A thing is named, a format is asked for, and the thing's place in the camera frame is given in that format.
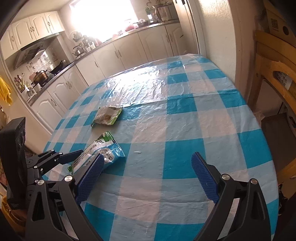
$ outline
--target food wrapper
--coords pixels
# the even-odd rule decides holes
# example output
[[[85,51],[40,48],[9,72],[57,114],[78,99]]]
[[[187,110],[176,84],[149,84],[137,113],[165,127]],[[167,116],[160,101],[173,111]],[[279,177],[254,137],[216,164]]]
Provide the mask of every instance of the food wrapper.
[[[112,134],[107,131],[89,145],[68,167],[70,175],[74,175],[77,170],[84,165],[84,163],[89,160],[94,160],[99,154],[104,156],[103,170],[114,163],[118,158],[125,157],[121,147],[115,141]]]
[[[103,106],[98,109],[96,116],[91,124],[113,125],[120,115],[122,107]]]

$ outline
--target bright window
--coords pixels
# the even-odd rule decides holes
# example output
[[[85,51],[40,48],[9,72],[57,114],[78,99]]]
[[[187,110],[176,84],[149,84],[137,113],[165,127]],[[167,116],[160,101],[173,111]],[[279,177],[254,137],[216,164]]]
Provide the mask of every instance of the bright window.
[[[70,7],[76,30],[102,42],[124,30],[128,19],[138,22],[130,0],[78,0]]]

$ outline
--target table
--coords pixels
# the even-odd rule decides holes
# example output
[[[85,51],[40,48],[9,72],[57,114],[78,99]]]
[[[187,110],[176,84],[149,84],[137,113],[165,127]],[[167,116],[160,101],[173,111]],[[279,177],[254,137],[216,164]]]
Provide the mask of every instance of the table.
[[[124,108],[113,126],[91,128],[98,107],[105,105]],[[104,241],[192,241],[214,206],[191,167],[196,151],[234,180],[259,181],[274,234],[278,188],[265,137],[239,91],[210,60],[171,57],[89,86],[44,150],[85,149],[107,130],[126,157],[103,171],[82,204]],[[45,178],[61,180],[67,166],[59,164]]]

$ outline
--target blue and white plastic tablecloth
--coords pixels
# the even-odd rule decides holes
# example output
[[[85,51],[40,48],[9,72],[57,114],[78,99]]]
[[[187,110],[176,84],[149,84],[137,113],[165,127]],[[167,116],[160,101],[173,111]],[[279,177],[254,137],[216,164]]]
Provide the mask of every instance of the blue and white plastic tablecloth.
[[[106,105],[124,108],[114,125],[91,128]],[[259,181],[274,234],[278,188],[267,142],[239,91],[208,59],[163,59],[89,86],[44,150],[83,150],[107,130],[126,157],[103,171],[82,205],[104,241],[192,241],[214,206],[191,167],[196,151],[234,180]],[[59,164],[46,176],[61,180],[67,167]]]

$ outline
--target white cabinet door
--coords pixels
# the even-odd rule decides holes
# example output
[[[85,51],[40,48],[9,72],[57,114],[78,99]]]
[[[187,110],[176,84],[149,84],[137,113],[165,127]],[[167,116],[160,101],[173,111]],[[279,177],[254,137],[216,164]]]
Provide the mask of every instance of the white cabinet door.
[[[77,92],[78,95],[81,95],[82,92],[88,87],[76,66],[73,66],[71,69],[67,70],[63,74],[63,77],[65,78],[66,82],[68,82],[71,90],[74,91],[74,93]]]
[[[0,44],[4,59],[7,59],[18,50],[11,25],[9,25],[7,30],[5,31],[3,37],[0,40]]]
[[[181,24],[172,23],[165,26],[170,38],[174,56],[183,55],[188,53],[187,44]]]
[[[32,109],[51,132],[54,131],[65,114],[47,91],[44,91],[34,102]]]
[[[48,93],[52,96],[56,104],[67,112],[74,101],[78,98],[79,93],[73,92],[70,85],[63,76],[55,80],[48,88]]]
[[[130,69],[148,62],[145,50],[137,33],[118,39],[113,44],[125,69]]]
[[[112,43],[94,52],[93,56],[106,78],[125,70]]]
[[[88,85],[100,82],[105,76],[100,69],[96,59],[92,54],[79,61],[76,66],[78,67],[83,78]]]
[[[149,28],[138,34],[149,62],[174,56],[165,26]]]
[[[42,39],[52,34],[44,13],[29,17],[36,39]]]
[[[62,24],[61,19],[59,18],[59,14],[57,11],[46,12],[45,17],[53,34],[65,31],[65,28]]]
[[[21,49],[36,40],[29,18],[17,21],[11,26],[18,49]]]

